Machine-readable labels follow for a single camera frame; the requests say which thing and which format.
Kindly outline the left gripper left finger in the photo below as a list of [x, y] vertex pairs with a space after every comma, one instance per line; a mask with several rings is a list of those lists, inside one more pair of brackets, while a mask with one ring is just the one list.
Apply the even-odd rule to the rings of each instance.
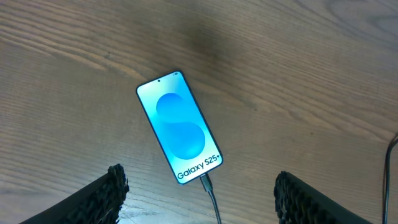
[[128, 192], [124, 167], [116, 164], [99, 179], [21, 224], [116, 224]]

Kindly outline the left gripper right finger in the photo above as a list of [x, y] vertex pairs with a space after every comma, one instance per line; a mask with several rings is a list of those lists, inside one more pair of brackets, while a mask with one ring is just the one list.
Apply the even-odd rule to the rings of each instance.
[[370, 224], [286, 171], [275, 180], [274, 197], [280, 223]]

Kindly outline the blue Galaxy smartphone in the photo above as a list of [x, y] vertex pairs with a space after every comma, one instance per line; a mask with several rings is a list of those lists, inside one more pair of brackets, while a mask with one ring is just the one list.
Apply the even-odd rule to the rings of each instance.
[[179, 184], [223, 164], [222, 152], [182, 71], [143, 83], [136, 94]]

